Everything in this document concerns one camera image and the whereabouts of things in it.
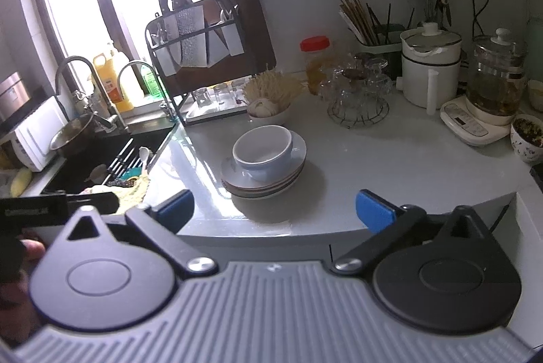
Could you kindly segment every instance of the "kitchen sink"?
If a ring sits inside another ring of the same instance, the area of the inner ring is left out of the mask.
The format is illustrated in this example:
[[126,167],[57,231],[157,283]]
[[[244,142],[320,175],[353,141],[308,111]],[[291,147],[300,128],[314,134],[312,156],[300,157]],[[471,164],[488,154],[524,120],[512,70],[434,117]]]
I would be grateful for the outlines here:
[[93,141],[83,152],[66,160],[61,169],[51,179],[43,193],[53,193],[64,190],[69,194],[78,194],[93,185],[86,181],[91,171],[100,164],[109,167],[114,179],[117,173],[134,165],[139,159],[139,147],[147,147],[153,153],[149,160],[149,168],[153,165],[154,157],[162,143],[166,140],[171,128],[147,131],[132,135],[109,136]]

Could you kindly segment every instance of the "yellow bottle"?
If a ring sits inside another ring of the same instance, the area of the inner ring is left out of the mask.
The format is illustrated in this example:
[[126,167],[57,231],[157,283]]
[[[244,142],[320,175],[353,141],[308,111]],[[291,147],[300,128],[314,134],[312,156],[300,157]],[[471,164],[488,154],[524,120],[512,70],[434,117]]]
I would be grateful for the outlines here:
[[[104,84],[105,91],[117,106],[119,112],[132,110],[134,104],[138,104],[143,99],[143,91],[131,68],[127,68],[123,72],[120,79],[120,88],[117,85],[119,72],[128,63],[128,58],[113,47],[113,44],[108,43],[108,49],[104,53],[97,55],[92,63]],[[124,100],[120,95],[120,89],[122,89]]]

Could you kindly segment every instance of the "gray base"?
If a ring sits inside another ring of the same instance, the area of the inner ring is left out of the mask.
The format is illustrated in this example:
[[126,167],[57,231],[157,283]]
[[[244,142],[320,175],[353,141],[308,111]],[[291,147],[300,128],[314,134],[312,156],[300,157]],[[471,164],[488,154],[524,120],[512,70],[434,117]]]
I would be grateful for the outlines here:
[[533,355],[503,328],[470,337],[413,329],[365,282],[320,262],[232,262],[185,282],[135,328],[78,336],[47,326],[16,353],[32,363],[524,363]]

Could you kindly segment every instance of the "white bowl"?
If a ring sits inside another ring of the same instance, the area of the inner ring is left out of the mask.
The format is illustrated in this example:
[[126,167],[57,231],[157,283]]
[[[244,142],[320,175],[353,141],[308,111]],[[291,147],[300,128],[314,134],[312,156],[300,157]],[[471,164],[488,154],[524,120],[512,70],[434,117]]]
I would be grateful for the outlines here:
[[232,148],[232,156],[256,181],[278,178],[289,166],[292,134],[280,125],[249,130]]
[[522,136],[519,135],[517,131],[518,120],[523,119],[526,121],[533,122],[540,129],[543,130],[543,122],[537,119],[535,116],[529,114],[519,114],[515,117],[514,121],[511,124],[511,145],[524,162],[526,163],[535,163],[543,158],[543,147],[534,146],[530,142],[526,141]]
[[531,80],[528,83],[528,97],[531,106],[539,112],[543,112],[543,83]]
[[291,115],[291,106],[288,106],[287,109],[281,113],[268,118],[257,118],[250,113],[247,114],[249,115],[249,118],[251,118],[254,127],[262,127],[263,125],[283,125]]

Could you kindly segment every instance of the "window frame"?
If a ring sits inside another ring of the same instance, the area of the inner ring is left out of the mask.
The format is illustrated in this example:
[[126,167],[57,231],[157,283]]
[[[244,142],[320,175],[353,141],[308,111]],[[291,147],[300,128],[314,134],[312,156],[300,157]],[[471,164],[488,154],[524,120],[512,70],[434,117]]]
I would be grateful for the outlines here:
[[[132,40],[126,22],[124,22],[120,9],[118,8],[118,2],[115,0],[97,0],[97,3],[101,12],[102,20],[104,21],[108,34],[115,43],[117,50],[123,52],[130,61],[139,60],[139,55],[134,46],[134,41]],[[43,24],[45,37],[51,46],[51,51],[55,61],[58,65],[60,65],[69,55],[62,44],[62,39],[55,25],[54,16],[50,10],[48,0],[36,0],[36,8]],[[145,85],[145,82],[143,81],[139,67],[134,65],[132,66],[132,70],[138,79],[143,93],[148,94],[149,91]],[[78,77],[73,69],[68,72],[64,71],[62,75],[71,92],[81,89],[78,82]]]

